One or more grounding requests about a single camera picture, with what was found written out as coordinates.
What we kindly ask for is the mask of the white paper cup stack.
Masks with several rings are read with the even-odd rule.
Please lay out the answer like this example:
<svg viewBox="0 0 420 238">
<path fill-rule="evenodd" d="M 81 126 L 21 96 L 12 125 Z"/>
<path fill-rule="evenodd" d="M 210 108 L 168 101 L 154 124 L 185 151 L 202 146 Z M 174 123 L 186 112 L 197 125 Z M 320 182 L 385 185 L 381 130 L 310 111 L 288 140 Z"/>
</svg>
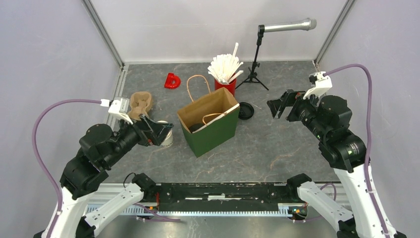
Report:
<svg viewBox="0 0 420 238">
<path fill-rule="evenodd" d="M 162 142 L 162 147 L 170 147 L 173 144 L 173 133 L 172 129 L 169 131 L 168 135 L 166 136 L 165 140 Z"/>
</svg>

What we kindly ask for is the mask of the green paper bag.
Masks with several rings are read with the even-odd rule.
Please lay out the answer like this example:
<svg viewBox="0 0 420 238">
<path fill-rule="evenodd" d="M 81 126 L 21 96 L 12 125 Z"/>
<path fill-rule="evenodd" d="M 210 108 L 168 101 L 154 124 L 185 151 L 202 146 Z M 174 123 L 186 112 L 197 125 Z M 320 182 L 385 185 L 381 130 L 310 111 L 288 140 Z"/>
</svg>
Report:
<svg viewBox="0 0 420 238">
<path fill-rule="evenodd" d="M 238 102 L 226 88 L 209 91 L 196 100 L 193 99 L 189 87 L 187 92 L 191 103 L 179 109 L 177 116 L 187 144 L 198 158 L 235 136 L 240 107 L 203 130 L 191 133 L 188 128 L 200 123 L 204 115 L 223 113 Z"/>
</svg>

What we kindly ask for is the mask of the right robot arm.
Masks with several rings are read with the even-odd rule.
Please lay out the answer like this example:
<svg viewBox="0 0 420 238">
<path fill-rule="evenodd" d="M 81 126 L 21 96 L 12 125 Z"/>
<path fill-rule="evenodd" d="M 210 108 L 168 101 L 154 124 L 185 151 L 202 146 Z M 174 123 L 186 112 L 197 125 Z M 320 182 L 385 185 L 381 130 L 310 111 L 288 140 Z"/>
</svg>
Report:
<svg viewBox="0 0 420 238">
<path fill-rule="evenodd" d="M 267 101 L 272 117 L 291 111 L 289 122 L 301 122 L 319 141 L 318 148 L 338 176 L 351 208 L 346 209 L 324 194 L 306 174 L 287 180 L 286 196 L 292 202 L 311 205 L 333 227 L 339 238 L 402 238 L 374 195 L 370 158 L 364 142 L 350 129 L 352 111 L 341 97 L 305 97 L 303 91 L 287 90 Z"/>
</svg>

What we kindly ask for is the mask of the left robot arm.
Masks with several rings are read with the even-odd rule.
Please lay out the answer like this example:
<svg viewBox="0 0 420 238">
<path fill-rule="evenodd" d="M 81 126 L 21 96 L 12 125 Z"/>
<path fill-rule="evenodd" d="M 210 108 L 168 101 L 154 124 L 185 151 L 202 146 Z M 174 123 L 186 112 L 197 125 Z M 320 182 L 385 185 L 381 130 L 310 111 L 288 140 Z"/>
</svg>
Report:
<svg viewBox="0 0 420 238">
<path fill-rule="evenodd" d="M 95 238 L 123 210 L 141 200 L 150 202 L 156 195 L 156 184 L 144 173 L 137 174 L 118 195 L 94 212 L 85 208 L 111 169 L 134 146 L 160 146 L 173 128 L 167 122 L 155 122 L 147 116 L 133 124 L 121 121 L 114 132 L 107 124 L 90 127 L 79 140 L 80 149 L 65 166 L 59 180 L 62 201 L 58 215 L 36 238 Z"/>
</svg>

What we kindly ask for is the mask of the brown cardboard cup carrier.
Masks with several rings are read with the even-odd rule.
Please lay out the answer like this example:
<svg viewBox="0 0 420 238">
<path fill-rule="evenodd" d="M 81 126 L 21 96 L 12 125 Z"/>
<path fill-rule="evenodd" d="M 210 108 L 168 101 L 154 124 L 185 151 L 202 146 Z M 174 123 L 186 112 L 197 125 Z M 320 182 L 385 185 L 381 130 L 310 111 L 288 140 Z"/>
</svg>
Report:
<svg viewBox="0 0 420 238">
<path fill-rule="evenodd" d="M 149 116 L 149 111 L 153 107 L 153 98 L 150 92 L 135 92 L 130 97 L 130 111 L 128 115 L 131 119 L 140 120 L 140 115 Z"/>
</svg>

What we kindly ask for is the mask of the black mini tripod stand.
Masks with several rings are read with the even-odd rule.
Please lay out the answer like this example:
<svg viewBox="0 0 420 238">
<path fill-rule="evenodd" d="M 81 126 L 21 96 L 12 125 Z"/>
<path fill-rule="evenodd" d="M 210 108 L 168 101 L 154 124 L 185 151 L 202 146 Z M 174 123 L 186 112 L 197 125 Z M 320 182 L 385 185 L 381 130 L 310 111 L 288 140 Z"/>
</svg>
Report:
<svg viewBox="0 0 420 238">
<path fill-rule="evenodd" d="M 262 85 L 267 91 L 269 90 L 269 88 L 267 86 L 265 86 L 265 84 L 262 83 L 258 79 L 258 73 L 255 72 L 256 68 L 258 68 L 260 66 L 260 63 L 257 62 L 257 59 L 258 59 L 259 49 L 260 49 L 260 46 L 262 44 L 264 31 L 265 31 L 265 26 L 264 25 L 259 25 L 258 26 L 258 33 L 257 33 L 258 38 L 257 38 L 257 42 L 256 42 L 257 48 L 256 48 L 254 60 L 252 62 L 252 66 L 248 68 L 250 73 L 245 80 L 243 80 L 239 85 L 237 85 L 235 87 L 235 89 L 238 89 L 244 83 L 256 83 L 256 84 Z"/>
</svg>

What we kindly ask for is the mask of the red plastic letter d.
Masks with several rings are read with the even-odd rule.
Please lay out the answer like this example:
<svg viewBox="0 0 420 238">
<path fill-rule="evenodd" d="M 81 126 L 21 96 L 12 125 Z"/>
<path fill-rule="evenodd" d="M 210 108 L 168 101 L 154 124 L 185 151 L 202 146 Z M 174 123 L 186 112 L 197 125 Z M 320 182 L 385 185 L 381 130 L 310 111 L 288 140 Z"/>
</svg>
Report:
<svg viewBox="0 0 420 238">
<path fill-rule="evenodd" d="M 179 76 L 175 75 L 174 73 L 168 73 L 166 81 L 164 83 L 164 88 L 166 89 L 176 89 L 180 86 L 181 79 Z"/>
</svg>

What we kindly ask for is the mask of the red cylindrical holder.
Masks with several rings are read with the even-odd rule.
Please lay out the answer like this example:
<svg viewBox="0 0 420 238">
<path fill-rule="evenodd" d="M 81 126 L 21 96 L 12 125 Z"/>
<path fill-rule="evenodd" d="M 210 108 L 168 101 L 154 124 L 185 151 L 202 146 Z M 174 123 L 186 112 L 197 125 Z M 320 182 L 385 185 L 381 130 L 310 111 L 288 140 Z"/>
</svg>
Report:
<svg viewBox="0 0 420 238">
<path fill-rule="evenodd" d="M 226 88 L 233 96 L 235 96 L 235 88 L 236 88 L 236 81 L 237 79 L 234 79 L 229 84 L 221 84 L 216 79 L 214 80 L 214 90 L 218 90 L 220 88 Z"/>
</svg>

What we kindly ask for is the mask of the silver microphone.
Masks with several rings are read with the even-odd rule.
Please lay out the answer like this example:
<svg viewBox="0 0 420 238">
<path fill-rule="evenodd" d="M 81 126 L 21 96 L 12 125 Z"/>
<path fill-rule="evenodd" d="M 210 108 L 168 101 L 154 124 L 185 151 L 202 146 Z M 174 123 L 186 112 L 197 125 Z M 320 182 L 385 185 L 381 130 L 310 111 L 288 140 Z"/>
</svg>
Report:
<svg viewBox="0 0 420 238">
<path fill-rule="evenodd" d="M 310 31 L 317 27 L 317 20 L 312 18 L 305 18 L 300 21 L 285 22 L 272 25 L 264 25 L 264 33 L 269 32 L 284 32 L 284 31 L 295 31 L 295 30 L 304 30 Z"/>
</svg>

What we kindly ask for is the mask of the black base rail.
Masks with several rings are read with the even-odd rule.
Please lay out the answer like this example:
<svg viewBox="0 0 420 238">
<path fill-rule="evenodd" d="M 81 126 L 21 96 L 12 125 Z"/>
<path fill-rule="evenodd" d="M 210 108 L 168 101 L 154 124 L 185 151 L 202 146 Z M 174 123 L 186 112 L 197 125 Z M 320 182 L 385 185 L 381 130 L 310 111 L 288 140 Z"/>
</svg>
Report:
<svg viewBox="0 0 420 238">
<path fill-rule="evenodd" d="M 303 203 L 287 184 L 274 182 L 164 182 L 141 202 L 156 203 L 160 212 L 263 212 L 275 211 L 279 203 Z"/>
</svg>

